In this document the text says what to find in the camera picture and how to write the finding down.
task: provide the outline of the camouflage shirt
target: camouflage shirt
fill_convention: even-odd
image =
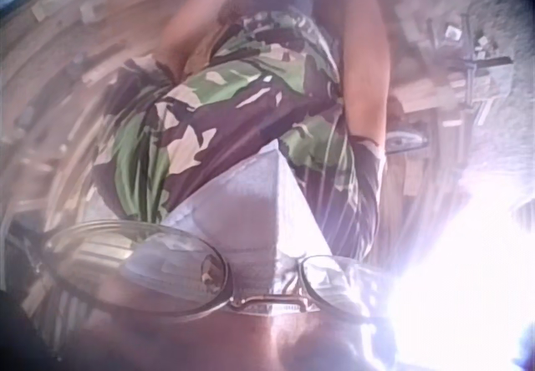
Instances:
[[[119,218],[160,222],[278,140],[333,254],[361,259],[377,229],[383,155],[349,135],[339,81],[324,36],[295,10],[242,19],[180,85],[152,56],[131,59],[104,95],[99,195]]]

